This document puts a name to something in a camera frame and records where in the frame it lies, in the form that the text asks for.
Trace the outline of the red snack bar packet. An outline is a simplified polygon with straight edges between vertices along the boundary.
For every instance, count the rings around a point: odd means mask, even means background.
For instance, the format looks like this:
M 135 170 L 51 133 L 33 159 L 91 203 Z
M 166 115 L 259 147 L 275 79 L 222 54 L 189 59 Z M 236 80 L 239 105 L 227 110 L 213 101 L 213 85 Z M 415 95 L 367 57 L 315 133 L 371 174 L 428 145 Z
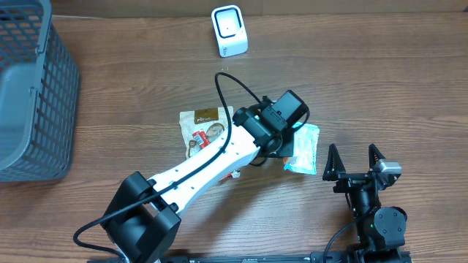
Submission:
M 202 129 L 194 132 L 192 136 L 201 149 L 204 149 L 206 146 L 208 146 L 211 143 L 208 138 L 208 135 Z

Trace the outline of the beige brown snack pouch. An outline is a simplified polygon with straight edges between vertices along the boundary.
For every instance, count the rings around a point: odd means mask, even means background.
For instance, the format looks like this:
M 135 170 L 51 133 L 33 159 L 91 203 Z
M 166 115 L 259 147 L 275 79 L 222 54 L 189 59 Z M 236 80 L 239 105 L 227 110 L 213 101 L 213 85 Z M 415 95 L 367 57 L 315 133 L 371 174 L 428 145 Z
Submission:
M 225 131 L 228 120 L 223 107 L 212 107 L 180 112 L 179 125 L 186 146 L 186 158 L 189 159 L 201 150 L 192 134 L 202 129 L 213 142 Z

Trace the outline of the teal orange snack packet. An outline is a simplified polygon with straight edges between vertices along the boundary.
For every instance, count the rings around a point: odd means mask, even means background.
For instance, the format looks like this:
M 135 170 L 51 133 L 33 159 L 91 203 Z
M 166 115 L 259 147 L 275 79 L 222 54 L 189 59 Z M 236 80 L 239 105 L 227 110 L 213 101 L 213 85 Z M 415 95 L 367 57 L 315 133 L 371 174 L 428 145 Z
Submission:
M 293 135 L 293 155 L 284 158 L 284 170 L 316 175 L 317 143 L 320 129 L 314 124 L 305 124 Z

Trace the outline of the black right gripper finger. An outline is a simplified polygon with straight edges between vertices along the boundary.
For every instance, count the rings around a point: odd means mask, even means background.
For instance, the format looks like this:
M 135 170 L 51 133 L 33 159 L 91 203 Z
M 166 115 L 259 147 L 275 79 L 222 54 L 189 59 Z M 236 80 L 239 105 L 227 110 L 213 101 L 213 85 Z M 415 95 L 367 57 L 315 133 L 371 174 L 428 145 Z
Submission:
M 322 179 L 325 181 L 337 181 L 340 180 L 345 173 L 346 169 L 344 168 L 336 145 L 329 145 L 327 163 Z
M 369 169 L 380 170 L 380 165 L 385 157 L 380 153 L 375 144 L 369 146 Z

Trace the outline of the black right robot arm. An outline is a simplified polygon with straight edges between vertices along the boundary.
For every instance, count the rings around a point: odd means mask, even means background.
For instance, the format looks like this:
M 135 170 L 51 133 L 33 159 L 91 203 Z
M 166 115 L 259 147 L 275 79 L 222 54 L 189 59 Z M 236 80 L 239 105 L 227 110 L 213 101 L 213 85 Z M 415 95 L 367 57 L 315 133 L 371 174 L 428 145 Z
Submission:
M 385 158 L 377 146 L 369 146 L 369 170 L 348 173 L 338 149 L 331 144 L 322 179 L 334 182 L 333 191 L 345 195 L 353 221 L 341 228 L 325 247 L 324 262 L 410 262 L 408 253 L 400 247 L 405 244 L 407 214 L 396 206 L 383 207 L 379 192 L 391 187 L 401 176 L 402 166 Z M 355 227 L 358 242 L 331 259 L 330 249 L 339 235 Z

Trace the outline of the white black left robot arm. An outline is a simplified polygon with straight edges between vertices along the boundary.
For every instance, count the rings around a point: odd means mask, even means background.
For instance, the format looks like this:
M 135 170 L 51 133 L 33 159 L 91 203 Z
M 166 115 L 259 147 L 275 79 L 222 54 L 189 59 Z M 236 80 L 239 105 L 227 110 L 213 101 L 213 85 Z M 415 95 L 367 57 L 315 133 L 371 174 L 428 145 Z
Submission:
M 149 179 L 139 172 L 129 175 L 100 224 L 123 262 L 161 259 L 186 208 L 228 173 L 281 150 L 293 138 L 294 124 L 308 114 L 278 104 L 242 107 L 230 127 L 193 157 Z

